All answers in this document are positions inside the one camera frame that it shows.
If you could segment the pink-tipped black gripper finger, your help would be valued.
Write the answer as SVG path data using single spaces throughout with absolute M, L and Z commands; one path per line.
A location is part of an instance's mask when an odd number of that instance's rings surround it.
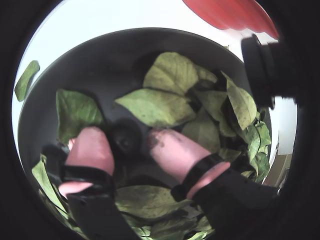
M 69 143 L 66 161 L 53 145 L 44 153 L 59 164 L 60 194 L 83 233 L 91 240 L 135 240 L 136 233 L 115 204 L 114 157 L 105 133 L 98 127 L 86 127 Z
M 152 130 L 150 154 L 179 184 L 171 190 L 177 202 L 199 205 L 217 240 L 271 240 L 268 221 L 274 187 L 262 186 L 231 168 L 217 153 L 172 129 Z

